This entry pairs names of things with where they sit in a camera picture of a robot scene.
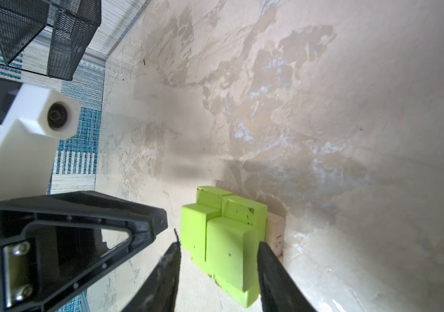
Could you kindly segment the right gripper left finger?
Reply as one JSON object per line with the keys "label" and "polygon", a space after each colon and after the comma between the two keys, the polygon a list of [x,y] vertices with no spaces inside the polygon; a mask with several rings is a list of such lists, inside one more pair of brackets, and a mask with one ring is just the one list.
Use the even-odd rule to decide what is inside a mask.
{"label": "right gripper left finger", "polygon": [[174,311],[180,279],[180,263],[180,243],[174,242],[122,312]]}

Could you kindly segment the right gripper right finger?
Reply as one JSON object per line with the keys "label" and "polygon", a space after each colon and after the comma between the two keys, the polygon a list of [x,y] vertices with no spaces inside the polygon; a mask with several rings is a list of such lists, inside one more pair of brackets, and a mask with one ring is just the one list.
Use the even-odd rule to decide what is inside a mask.
{"label": "right gripper right finger", "polygon": [[263,311],[316,312],[266,242],[259,243],[257,264]]}

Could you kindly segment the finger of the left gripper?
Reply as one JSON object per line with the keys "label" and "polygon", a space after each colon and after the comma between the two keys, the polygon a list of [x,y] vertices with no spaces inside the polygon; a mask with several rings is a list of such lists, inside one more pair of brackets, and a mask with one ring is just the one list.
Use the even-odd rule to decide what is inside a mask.
{"label": "finger of the left gripper", "polygon": [[0,311],[55,311],[151,245],[164,209],[95,191],[0,201]]}

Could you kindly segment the long green block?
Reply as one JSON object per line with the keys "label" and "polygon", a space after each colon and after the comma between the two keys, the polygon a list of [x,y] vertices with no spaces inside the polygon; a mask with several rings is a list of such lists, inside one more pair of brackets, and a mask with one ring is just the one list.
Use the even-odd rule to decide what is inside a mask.
{"label": "long green block", "polygon": [[228,218],[207,223],[206,263],[215,283],[243,308],[258,299],[258,230]]}
{"label": "long green block", "polygon": [[191,262],[211,278],[213,271],[206,261],[207,224],[219,218],[221,211],[199,204],[188,204],[181,211],[180,242],[191,257]]}

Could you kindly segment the natural wood block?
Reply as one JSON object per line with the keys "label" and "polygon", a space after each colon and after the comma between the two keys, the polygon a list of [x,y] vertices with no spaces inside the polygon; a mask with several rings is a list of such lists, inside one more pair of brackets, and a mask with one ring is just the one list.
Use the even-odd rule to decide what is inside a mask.
{"label": "natural wood block", "polygon": [[286,219],[274,213],[267,213],[266,243],[275,256],[282,259]]}

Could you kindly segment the small green cube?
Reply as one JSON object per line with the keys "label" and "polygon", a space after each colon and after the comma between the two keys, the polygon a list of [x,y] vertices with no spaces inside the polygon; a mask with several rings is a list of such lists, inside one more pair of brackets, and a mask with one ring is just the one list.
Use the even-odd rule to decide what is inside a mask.
{"label": "small green cube", "polygon": [[196,203],[206,207],[221,210],[223,199],[232,193],[212,186],[197,187]]}
{"label": "small green cube", "polygon": [[237,195],[225,196],[221,204],[222,216],[254,226],[261,241],[266,240],[268,206]]}

